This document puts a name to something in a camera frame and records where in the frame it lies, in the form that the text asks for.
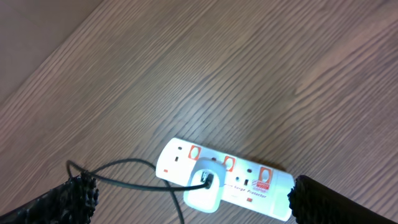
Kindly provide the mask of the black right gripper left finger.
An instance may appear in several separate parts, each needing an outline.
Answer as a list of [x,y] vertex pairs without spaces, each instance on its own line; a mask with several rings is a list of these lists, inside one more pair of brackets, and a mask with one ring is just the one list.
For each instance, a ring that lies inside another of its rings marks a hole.
[[90,224],[98,197],[96,179],[82,173],[1,215],[1,224]]

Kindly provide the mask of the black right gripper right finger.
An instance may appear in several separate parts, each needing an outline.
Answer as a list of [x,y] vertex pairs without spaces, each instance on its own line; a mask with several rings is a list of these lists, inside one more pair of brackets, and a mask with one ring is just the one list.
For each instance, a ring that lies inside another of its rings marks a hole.
[[396,224],[306,175],[300,175],[288,194],[298,224]]

